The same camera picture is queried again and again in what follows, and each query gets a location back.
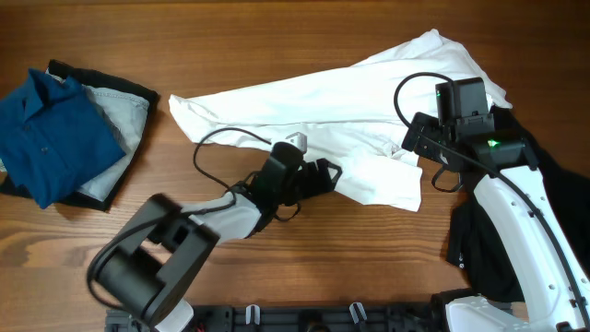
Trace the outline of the white polo shirt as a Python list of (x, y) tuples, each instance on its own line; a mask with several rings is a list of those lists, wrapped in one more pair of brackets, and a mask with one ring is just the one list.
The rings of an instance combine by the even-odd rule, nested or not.
[(489, 105), (511, 108), (459, 42), (438, 30), (348, 67), (193, 98), (171, 95), (171, 115), (186, 136), (238, 148), (269, 150), (290, 134), (307, 136), (306, 160), (326, 158), (343, 174), (336, 191), (362, 205), (416, 212), (421, 203), (419, 157), (402, 148), (407, 119), (437, 113), (436, 74), (481, 77)]

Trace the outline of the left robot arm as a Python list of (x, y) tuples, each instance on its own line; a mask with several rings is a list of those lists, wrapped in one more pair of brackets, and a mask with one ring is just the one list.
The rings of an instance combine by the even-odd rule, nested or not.
[(276, 143), (261, 170), (211, 201), (182, 205), (151, 196), (92, 259), (88, 289), (101, 287), (112, 299), (98, 302), (151, 330), (186, 329), (194, 310), (184, 295), (216, 246), (262, 231), (280, 207), (299, 209), (303, 199), (335, 190), (341, 167), (303, 155)]

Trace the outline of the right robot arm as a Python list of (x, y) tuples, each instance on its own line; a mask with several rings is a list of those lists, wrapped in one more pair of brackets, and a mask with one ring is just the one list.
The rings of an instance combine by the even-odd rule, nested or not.
[(416, 113), (402, 147), (457, 172), (485, 211), (517, 277), (528, 319), (482, 296), (445, 304), (448, 331), (586, 331), (589, 280), (548, 201), (539, 161), (522, 127), (491, 111), (446, 121)]

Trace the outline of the folded light denim jeans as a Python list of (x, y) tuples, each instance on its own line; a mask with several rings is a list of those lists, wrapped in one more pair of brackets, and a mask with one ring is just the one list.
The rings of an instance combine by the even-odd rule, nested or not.
[(49, 138), (68, 166), (66, 201), (107, 210), (142, 142), (158, 94), (100, 71), (53, 62)]

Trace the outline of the folded black garment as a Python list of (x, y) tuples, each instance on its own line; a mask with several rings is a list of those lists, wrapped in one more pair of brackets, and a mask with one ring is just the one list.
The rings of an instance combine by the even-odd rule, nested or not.
[(124, 78), (52, 60), (1, 100), (2, 193), (108, 210), (159, 95)]

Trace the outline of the folded blue shirt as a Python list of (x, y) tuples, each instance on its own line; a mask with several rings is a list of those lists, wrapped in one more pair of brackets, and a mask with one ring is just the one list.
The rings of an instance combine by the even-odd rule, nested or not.
[(1, 161), (40, 208), (69, 196), (125, 156), (85, 88), (30, 69), (1, 100)]

